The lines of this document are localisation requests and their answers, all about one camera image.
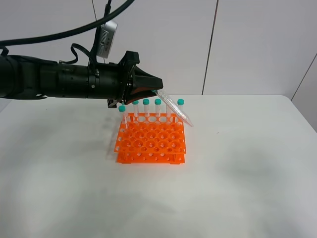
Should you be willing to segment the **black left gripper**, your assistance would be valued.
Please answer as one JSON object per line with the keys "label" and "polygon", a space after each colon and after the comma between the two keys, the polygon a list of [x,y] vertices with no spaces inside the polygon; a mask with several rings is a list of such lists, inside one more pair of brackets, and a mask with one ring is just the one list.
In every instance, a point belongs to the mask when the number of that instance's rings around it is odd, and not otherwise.
{"label": "black left gripper", "polygon": [[116,108],[120,103],[131,104],[136,100],[154,97],[154,91],[163,88],[161,78],[136,68],[139,63],[139,54],[127,51],[119,63],[98,64],[98,98],[107,99],[108,108]]}

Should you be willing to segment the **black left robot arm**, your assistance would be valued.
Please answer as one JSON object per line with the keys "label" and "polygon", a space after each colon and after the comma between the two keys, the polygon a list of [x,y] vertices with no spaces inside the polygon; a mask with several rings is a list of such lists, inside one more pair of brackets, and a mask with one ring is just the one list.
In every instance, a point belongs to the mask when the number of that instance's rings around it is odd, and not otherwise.
{"label": "black left robot arm", "polygon": [[139,55],[127,51],[119,63],[88,66],[64,64],[34,57],[0,58],[0,96],[12,100],[46,97],[106,99],[109,108],[155,96],[162,79],[137,67]]}

